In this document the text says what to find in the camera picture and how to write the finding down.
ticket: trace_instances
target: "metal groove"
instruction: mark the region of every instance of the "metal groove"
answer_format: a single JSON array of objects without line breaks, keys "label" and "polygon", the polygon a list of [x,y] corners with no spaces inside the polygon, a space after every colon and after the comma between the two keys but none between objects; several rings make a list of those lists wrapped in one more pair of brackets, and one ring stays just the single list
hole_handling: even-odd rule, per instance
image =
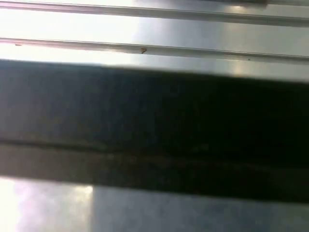
[{"label": "metal groove", "polygon": [[0,43],[12,45],[31,45],[45,46],[54,48],[68,48],[76,50],[91,51],[111,51],[130,54],[145,54],[171,57],[186,58],[217,58],[231,59],[242,61],[259,61],[259,62],[276,62],[276,63],[295,63],[309,64],[309,57],[305,56],[285,56],[276,54],[262,53],[244,53],[235,51],[207,50],[207,49],[190,49],[181,47],[164,47],[164,46],[141,46],[136,44],[119,44],[119,43],[87,43],[74,41],[43,41],[43,40],[21,40],[0,38]]},{"label": "metal groove", "polygon": [[39,8],[49,6],[73,7],[79,6],[79,11],[84,11],[85,7],[93,7],[92,10],[99,10],[100,7],[118,7],[118,8],[139,8],[139,9],[157,9],[157,10],[175,10],[190,12],[215,12],[237,15],[261,15],[261,16],[282,16],[282,17],[300,17],[308,18],[307,0],[269,0],[267,6],[252,3],[209,1],[209,0],[80,0],[78,4],[75,0],[12,0],[0,1],[5,7],[9,4],[24,4],[23,7],[30,4],[37,4]]},{"label": "metal groove", "polygon": [[151,9],[138,7],[112,7],[91,5],[68,5],[51,3],[18,3],[0,2],[0,8],[6,9],[28,9],[49,12],[99,14],[99,15],[122,15],[150,18],[186,19],[200,21],[217,21],[229,23],[246,23],[258,25],[287,26],[287,27],[309,27],[309,17],[277,17],[250,14],[226,14],[219,12],[195,12],[167,9]]},{"label": "metal groove", "polygon": [[0,9],[0,19],[10,22],[0,25],[0,38],[8,39],[133,44],[305,57],[309,51],[305,45],[309,37],[307,28],[7,9]]},{"label": "metal groove", "polygon": [[92,152],[85,154],[31,146],[1,145],[1,150],[3,152],[0,154],[0,159],[5,160],[0,163],[1,175],[146,189],[155,192],[263,201],[309,202],[309,189],[305,188],[304,178],[308,175],[307,169],[278,167],[265,169],[246,163],[218,165],[211,161],[183,162],[167,157],[155,157],[149,161],[143,156],[137,158]]}]

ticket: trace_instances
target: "metal edge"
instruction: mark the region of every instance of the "metal edge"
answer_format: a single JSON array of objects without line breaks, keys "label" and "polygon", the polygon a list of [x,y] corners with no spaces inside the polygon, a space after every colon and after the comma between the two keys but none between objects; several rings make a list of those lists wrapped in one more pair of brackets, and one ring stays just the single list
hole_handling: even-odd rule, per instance
[{"label": "metal edge", "polygon": [[172,57],[217,58],[217,59],[233,59],[242,61],[261,61],[261,62],[294,63],[294,64],[309,63],[309,57],[303,57],[303,56],[243,53],[235,51],[190,49],[190,48],[166,47],[166,46],[141,46],[138,44],[25,40],[25,39],[8,39],[8,38],[0,38],[0,43],[4,46],[30,45],[40,47],[44,46],[50,48],[107,51],[107,52],[147,54],[147,55],[172,56]]},{"label": "metal edge", "polygon": [[126,54],[7,44],[2,44],[0,47],[0,59],[99,65],[167,72],[207,73],[237,78],[290,82],[309,81],[309,66],[306,64]]},{"label": "metal edge", "polygon": [[18,0],[18,1],[0,1],[2,8],[23,8],[32,10],[49,10],[49,11],[65,11],[72,13],[86,14],[115,14],[115,15],[137,15],[152,17],[172,17],[182,18],[191,13],[187,18],[198,17],[197,13],[203,13],[205,16],[215,14],[218,16],[238,16],[247,17],[257,20],[257,17],[283,17],[285,20],[293,18],[305,20],[309,18],[309,7],[296,5],[256,5],[256,4],[235,4],[226,2],[198,1],[198,0],[182,0],[182,1],[61,1],[61,0]]}]

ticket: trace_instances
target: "shiny metal panel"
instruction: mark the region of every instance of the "shiny metal panel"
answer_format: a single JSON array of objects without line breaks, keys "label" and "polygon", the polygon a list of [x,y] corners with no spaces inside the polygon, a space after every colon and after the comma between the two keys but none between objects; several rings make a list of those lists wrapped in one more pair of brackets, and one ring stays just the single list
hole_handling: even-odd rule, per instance
[{"label": "shiny metal panel", "polygon": [[0,10],[0,37],[308,56],[308,28]]},{"label": "shiny metal panel", "polygon": [[304,204],[261,203],[0,178],[6,232],[304,232]]},{"label": "shiny metal panel", "polygon": [[0,59],[61,62],[105,67],[165,70],[172,72],[209,73],[292,82],[309,81],[309,65],[275,62],[186,58],[72,50],[35,46],[0,46]]},{"label": "shiny metal panel", "polygon": [[200,1],[200,0],[13,0],[0,1],[0,6],[12,6],[12,3],[36,3],[43,7],[51,6],[107,6],[120,8],[138,8],[138,9],[156,9],[165,11],[180,12],[211,12],[215,14],[236,14],[236,15],[256,15],[256,16],[272,16],[272,17],[297,17],[308,18],[309,8],[305,7],[309,4],[305,0],[272,0],[268,5],[245,5],[239,6],[227,2]]}]

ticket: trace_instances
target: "small mark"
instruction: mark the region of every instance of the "small mark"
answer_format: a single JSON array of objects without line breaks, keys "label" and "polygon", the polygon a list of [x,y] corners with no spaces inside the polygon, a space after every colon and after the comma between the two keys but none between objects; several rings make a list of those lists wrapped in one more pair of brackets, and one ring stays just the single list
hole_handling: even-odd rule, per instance
[{"label": "small mark", "polygon": [[146,51],[147,51],[147,48],[142,48],[142,49],[140,50],[140,52],[141,52],[142,54],[144,54]]}]

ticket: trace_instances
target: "metal surface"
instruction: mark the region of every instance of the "metal surface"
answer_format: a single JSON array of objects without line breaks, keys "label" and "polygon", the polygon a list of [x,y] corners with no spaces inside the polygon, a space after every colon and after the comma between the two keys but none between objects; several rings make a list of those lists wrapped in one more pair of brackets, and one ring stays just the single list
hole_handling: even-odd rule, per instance
[{"label": "metal surface", "polygon": [[265,80],[308,82],[309,65],[303,60],[297,63],[273,58],[255,57],[222,59],[223,55],[210,58],[188,58],[158,55],[125,54],[115,52],[86,51],[35,46],[0,45],[0,59],[36,62],[70,63],[103,67],[163,70],[170,72],[208,73],[230,77]]},{"label": "metal surface", "polygon": [[0,38],[308,57],[308,28],[0,9]]},{"label": "metal surface", "polygon": [[6,232],[305,232],[309,207],[0,178]]},{"label": "metal surface", "polygon": [[[276,2],[288,5],[277,5]],[[212,14],[231,14],[246,16],[270,16],[286,18],[308,18],[308,1],[306,0],[272,0],[267,5],[241,5],[229,2],[215,2],[206,0],[12,0],[0,1],[2,7],[23,7],[48,10],[68,10],[76,12],[130,12],[132,9],[140,11],[153,9],[186,14],[188,12],[203,12]]]}]

